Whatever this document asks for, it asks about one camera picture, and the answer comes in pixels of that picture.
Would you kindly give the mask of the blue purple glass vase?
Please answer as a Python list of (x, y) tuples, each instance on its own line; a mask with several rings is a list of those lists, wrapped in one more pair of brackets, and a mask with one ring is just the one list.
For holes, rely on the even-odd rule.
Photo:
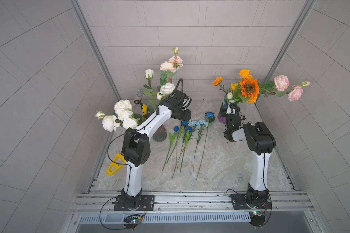
[(217, 115), (218, 121), (222, 124), (226, 124), (226, 122), (227, 122), (227, 120), (226, 120), (226, 114), (227, 114), (227, 108), (228, 108), (227, 106), (228, 106), (228, 104), (226, 102), (223, 102), (221, 104), (219, 113)]

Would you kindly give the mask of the blue tulip vase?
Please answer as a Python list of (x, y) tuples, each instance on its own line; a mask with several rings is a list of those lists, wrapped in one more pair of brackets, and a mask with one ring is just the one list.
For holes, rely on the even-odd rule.
[(178, 138), (174, 141), (175, 149), (176, 149), (177, 144), (178, 144), (178, 142), (180, 140), (180, 136), (183, 134), (184, 129), (186, 129), (188, 127), (188, 122), (187, 121), (181, 121), (180, 125), (177, 125), (177, 126), (180, 127), (180, 131), (179, 131), (179, 134), (178, 134)]
[(186, 129), (185, 137), (184, 137), (184, 147), (183, 147), (182, 156), (181, 156), (180, 172), (182, 172), (185, 151), (186, 151), (186, 148), (188, 146), (188, 143), (189, 143), (192, 135), (193, 135), (193, 127), (188, 126), (188, 128)]

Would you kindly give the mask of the small blue tulip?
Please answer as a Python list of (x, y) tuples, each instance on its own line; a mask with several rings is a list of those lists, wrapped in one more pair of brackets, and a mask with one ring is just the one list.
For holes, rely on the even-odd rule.
[(164, 162), (162, 170), (164, 170), (166, 164), (169, 162), (169, 159), (171, 158), (171, 156), (173, 154), (173, 151), (175, 149), (174, 141), (178, 138), (179, 131), (180, 131), (180, 127), (179, 126), (175, 126), (174, 129), (173, 129), (173, 132), (169, 133), (169, 140), (170, 140), (169, 149), (168, 149), (168, 153), (167, 153), (167, 156), (166, 156), (166, 159), (165, 159), (165, 162)]

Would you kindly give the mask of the dark blue rose vase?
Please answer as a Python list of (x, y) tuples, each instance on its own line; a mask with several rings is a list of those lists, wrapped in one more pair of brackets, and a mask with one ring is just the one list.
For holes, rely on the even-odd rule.
[(203, 122), (202, 122), (202, 125), (206, 128), (205, 142), (204, 142), (204, 147), (203, 147), (203, 151), (202, 151), (201, 161), (200, 161), (200, 165), (199, 165), (199, 168), (198, 168), (198, 173), (197, 173), (196, 180), (198, 179), (198, 177), (200, 175), (200, 172), (201, 172), (202, 162), (203, 162), (203, 159), (204, 159), (206, 143), (207, 143), (207, 138), (208, 138), (208, 132), (209, 132), (209, 128), (211, 127), (213, 122), (215, 122), (215, 113), (213, 113), (213, 112), (206, 112), (205, 113), (205, 120), (203, 120)]

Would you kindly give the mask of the light blue carnation vase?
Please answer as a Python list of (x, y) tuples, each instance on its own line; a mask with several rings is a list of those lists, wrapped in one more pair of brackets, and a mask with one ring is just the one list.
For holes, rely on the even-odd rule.
[(205, 129), (208, 127), (208, 124), (209, 123), (203, 119), (193, 122), (193, 126), (197, 130), (196, 147), (195, 147), (194, 156), (193, 156), (193, 169), (192, 169), (193, 174), (194, 174), (195, 156), (196, 156), (197, 148), (198, 148), (198, 145), (199, 145), (199, 143), (204, 135)]

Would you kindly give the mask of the dark red glass vase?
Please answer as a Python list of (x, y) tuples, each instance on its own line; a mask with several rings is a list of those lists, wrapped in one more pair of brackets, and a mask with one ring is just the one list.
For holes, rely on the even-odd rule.
[(165, 126), (162, 124), (156, 132), (153, 134), (152, 139), (155, 142), (163, 142), (167, 138), (167, 131)]

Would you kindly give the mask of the white rose bouquet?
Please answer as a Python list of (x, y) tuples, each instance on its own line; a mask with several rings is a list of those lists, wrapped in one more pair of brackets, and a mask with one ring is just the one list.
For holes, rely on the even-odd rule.
[(114, 105), (114, 114), (107, 115), (97, 111), (95, 117), (102, 119), (103, 128), (108, 132), (115, 132), (119, 127), (135, 129), (145, 121), (141, 114), (134, 113), (129, 100), (121, 100)]

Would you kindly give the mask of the pink roses stem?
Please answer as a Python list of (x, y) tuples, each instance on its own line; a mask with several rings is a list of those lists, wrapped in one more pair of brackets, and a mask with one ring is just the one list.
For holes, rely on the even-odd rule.
[(299, 101), (302, 97), (305, 87), (309, 87), (311, 82), (301, 82), (299, 85), (291, 85), (289, 78), (279, 75), (273, 81), (260, 83), (260, 95), (267, 98), (268, 96), (283, 97), (287, 96), (289, 101)]

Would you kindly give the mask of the dark blue rose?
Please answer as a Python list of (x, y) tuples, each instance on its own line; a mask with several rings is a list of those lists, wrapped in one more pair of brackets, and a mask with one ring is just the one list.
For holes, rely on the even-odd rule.
[(181, 155), (181, 152), (182, 152), (182, 149), (183, 149), (183, 140), (180, 139), (179, 142), (181, 142), (181, 148), (180, 150), (178, 151), (178, 147), (176, 147), (176, 163), (175, 163), (175, 166), (174, 166), (174, 170), (173, 170), (173, 174), (172, 174), (172, 177), (171, 177), (171, 180), (173, 180), (174, 178), (174, 175), (178, 169), (178, 166), (179, 166), (179, 161), (180, 161), (180, 155)]

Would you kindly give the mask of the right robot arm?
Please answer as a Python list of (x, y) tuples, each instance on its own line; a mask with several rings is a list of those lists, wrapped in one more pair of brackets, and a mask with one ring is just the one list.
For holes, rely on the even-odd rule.
[(240, 200), (251, 209), (269, 207), (271, 199), (266, 183), (269, 159), (276, 146), (274, 136), (264, 122), (243, 123), (246, 118), (235, 101), (228, 101), (222, 115), (226, 118), (225, 139), (245, 141), (253, 154), (251, 178), (246, 195)]

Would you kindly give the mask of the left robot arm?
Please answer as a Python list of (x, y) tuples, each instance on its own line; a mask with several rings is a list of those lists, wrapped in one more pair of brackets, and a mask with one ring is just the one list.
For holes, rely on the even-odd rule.
[(191, 110), (187, 109), (192, 99), (183, 92), (183, 80), (180, 79), (175, 90), (164, 98), (157, 110), (135, 129), (127, 129), (124, 134), (122, 154), (126, 161), (126, 184), (121, 191), (122, 203), (130, 209), (137, 209), (142, 195), (143, 164), (148, 160), (151, 149), (150, 139), (167, 120), (181, 121), (191, 119)]

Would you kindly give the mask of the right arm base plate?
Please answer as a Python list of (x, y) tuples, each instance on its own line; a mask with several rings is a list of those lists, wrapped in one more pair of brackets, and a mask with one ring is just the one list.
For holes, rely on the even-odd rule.
[(266, 192), (258, 194), (229, 194), (234, 210), (265, 210), (272, 208), (272, 201)]

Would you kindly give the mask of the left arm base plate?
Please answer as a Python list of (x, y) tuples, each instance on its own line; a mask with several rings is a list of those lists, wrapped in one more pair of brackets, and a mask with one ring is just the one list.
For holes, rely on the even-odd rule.
[(114, 211), (153, 211), (154, 202), (155, 195), (119, 195), (114, 203)]

